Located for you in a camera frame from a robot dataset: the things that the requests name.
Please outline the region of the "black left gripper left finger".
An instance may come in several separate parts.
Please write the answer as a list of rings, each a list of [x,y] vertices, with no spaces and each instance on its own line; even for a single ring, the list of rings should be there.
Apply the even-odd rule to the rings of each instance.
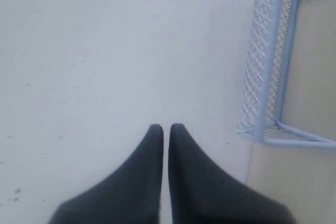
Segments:
[[[61,204],[50,223],[159,223],[163,139],[162,127],[150,125],[115,172]]]

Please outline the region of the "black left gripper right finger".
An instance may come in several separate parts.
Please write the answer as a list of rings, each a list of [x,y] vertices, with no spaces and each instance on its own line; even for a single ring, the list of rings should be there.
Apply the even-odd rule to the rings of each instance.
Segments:
[[[296,223],[286,206],[223,171],[183,124],[170,129],[168,172],[173,223]]]

